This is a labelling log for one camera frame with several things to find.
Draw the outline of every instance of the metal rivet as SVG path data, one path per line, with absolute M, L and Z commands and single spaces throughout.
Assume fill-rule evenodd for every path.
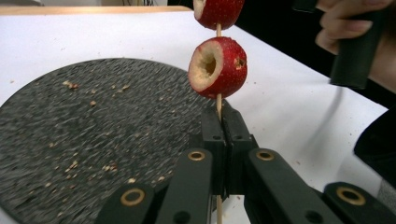
M 256 157 L 262 161 L 271 161 L 275 156 L 268 150 L 260 150 L 256 153 Z
M 189 153 L 189 159 L 192 161 L 201 161 L 205 158 L 205 153 L 201 151 L 193 151 Z
M 128 195 L 132 193 L 137 193 L 139 196 L 134 200 L 128 200 L 127 198 Z M 143 202 L 145 196 L 146 196 L 145 191 L 143 191 L 142 189 L 129 189 L 122 194 L 120 201 L 125 206 L 134 206 Z
M 339 187 L 336 193 L 340 199 L 347 203 L 353 205 L 364 205 L 366 203 L 364 196 L 352 188 Z

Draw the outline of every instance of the hand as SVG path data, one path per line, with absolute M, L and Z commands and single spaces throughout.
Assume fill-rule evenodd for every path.
M 369 78 L 396 93 L 396 0 L 319 0 L 317 8 L 324 11 L 317 44 L 337 54 L 338 40 L 364 35 L 371 21 L 349 20 L 356 15 L 391 7 L 389 20 L 376 50 Z

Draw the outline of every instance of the white table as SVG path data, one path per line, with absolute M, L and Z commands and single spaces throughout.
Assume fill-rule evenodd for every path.
M 35 78 L 71 63 L 125 57 L 187 70 L 194 49 L 215 35 L 192 11 L 96 11 L 0 16 L 0 105 Z M 352 149 L 387 109 L 328 84 L 322 74 L 238 27 L 222 34 L 247 53 L 247 81 L 228 101 L 259 145 L 278 151 L 315 189 L 345 181 L 376 195 L 381 178 Z M 224 223 L 248 223 L 242 201 L 232 197 L 224 204 Z M 0 216 L 0 223 L 5 218 Z

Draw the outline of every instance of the apple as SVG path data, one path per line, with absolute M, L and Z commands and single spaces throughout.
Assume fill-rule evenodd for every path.
M 221 30 L 233 26 L 241 13 L 245 0 L 193 0 L 194 17 L 206 28 Z
M 226 98 L 238 91 L 248 74 L 247 55 L 235 40 L 210 38 L 194 51 L 189 65 L 189 82 L 200 95 Z

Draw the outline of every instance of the round textured pad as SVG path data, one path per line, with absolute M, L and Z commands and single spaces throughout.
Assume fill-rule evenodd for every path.
M 20 223 L 93 223 L 128 180 L 172 175 L 200 112 L 186 71 L 135 59 L 77 63 L 0 108 L 0 203 Z

